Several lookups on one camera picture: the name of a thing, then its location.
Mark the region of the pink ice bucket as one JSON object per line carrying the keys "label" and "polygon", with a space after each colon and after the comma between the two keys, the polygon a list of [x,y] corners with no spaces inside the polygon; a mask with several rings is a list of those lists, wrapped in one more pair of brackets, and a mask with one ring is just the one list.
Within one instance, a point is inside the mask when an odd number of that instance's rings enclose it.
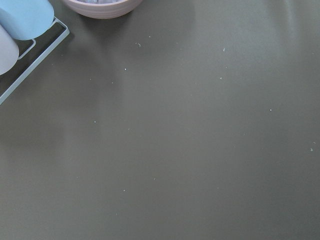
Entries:
{"label": "pink ice bucket", "polygon": [[110,3],[88,3],[79,0],[63,0],[74,12],[93,19],[114,19],[128,14],[143,0],[117,0]]}

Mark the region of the pastel cup rack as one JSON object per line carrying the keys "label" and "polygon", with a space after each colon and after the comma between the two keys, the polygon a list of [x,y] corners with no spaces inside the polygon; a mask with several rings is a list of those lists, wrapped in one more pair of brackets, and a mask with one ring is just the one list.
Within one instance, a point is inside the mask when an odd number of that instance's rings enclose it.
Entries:
{"label": "pastel cup rack", "polygon": [[28,77],[28,75],[69,35],[68,27],[57,17],[50,28],[34,39],[13,42],[19,50],[15,64],[0,76],[0,102],[3,103],[10,94]]}

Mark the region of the lilac white cup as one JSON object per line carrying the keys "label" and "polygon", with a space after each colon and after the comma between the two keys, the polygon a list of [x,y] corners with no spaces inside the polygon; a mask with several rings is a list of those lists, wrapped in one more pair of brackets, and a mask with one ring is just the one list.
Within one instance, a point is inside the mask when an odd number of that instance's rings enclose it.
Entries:
{"label": "lilac white cup", "polygon": [[8,72],[19,58],[19,48],[7,31],[0,26],[0,74]]}

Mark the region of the light blue cup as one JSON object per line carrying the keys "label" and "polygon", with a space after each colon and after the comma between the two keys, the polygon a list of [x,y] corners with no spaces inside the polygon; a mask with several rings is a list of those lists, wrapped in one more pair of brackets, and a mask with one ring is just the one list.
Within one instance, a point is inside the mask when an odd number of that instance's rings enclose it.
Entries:
{"label": "light blue cup", "polygon": [[0,25],[16,40],[41,36],[52,25],[55,13],[47,0],[2,0]]}

